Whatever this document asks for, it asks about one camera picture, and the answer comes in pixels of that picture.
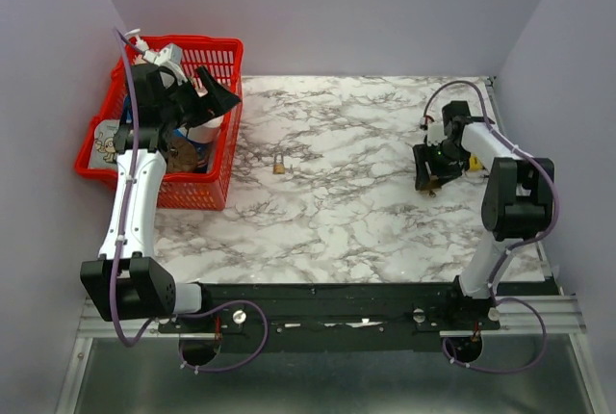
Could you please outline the small brass padlock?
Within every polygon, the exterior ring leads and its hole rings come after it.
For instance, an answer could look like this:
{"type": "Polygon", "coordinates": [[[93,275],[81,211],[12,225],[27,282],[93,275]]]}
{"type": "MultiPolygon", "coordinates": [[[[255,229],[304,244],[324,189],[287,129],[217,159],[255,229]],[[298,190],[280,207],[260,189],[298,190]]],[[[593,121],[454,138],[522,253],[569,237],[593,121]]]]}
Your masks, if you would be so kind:
{"type": "Polygon", "coordinates": [[[284,164],[284,154],[277,153],[274,155],[274,158],[273,158],[272,173],[281,175],[281,174],[284,174],[285,172],[286,172],[286,168],[284,164]]]}

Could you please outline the large brass padlock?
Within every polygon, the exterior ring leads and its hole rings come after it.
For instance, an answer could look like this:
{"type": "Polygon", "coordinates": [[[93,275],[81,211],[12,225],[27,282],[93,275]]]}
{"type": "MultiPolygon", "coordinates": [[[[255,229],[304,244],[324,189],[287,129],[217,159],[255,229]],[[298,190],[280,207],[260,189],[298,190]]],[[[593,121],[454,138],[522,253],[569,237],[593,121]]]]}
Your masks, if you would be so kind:
{"type": "Polygon", "coordinates": [[[438,178],[429,179],[419,184],[418,192],[425,196],[435,197],[441,188],[442,182],[438,178]]]}

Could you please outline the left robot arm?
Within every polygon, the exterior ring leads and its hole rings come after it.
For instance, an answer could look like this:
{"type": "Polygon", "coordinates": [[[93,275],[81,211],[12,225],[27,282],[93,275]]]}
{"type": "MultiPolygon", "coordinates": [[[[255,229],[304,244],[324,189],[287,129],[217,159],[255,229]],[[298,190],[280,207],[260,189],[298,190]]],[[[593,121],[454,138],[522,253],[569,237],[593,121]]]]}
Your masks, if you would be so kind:
{"type": "Polygon", "coordinates": [[[203,93],[165,65],[132,65],[126,86],[131,110],[115,134],[117,184],[114,208],[98,256],[80,269],[80,280],[101,318],[133,320],[180,315],[193,332],[214,317],[201,286],[178,283],[154,258],[154,220],[178,128],[194,128],[223,116],[240,97],[201,65],[203,93]]]}

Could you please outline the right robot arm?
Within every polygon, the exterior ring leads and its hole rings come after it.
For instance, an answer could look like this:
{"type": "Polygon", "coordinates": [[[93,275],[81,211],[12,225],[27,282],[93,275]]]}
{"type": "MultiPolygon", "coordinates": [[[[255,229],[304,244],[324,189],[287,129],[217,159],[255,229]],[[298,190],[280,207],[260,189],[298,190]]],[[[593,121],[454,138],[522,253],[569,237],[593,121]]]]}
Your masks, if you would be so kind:
{"type": "Polygon", "coordinates": [[[464,296],[447,300],[442,308],[445,322],[462,329],[477,318],[470,298],[489,298],[512,251],[536,242],[552,225],[554,164],[528,157],[507,143],[494,123],[472,115],[465,101],[451,101],[442,108],[442,120],[429,119],[423,129],[423,141],[413,146],[416,191],[429,193],[461,177],[473,157],[488,173],[480,207],[484,232],[471,263],[458,278],[464,296]]]}

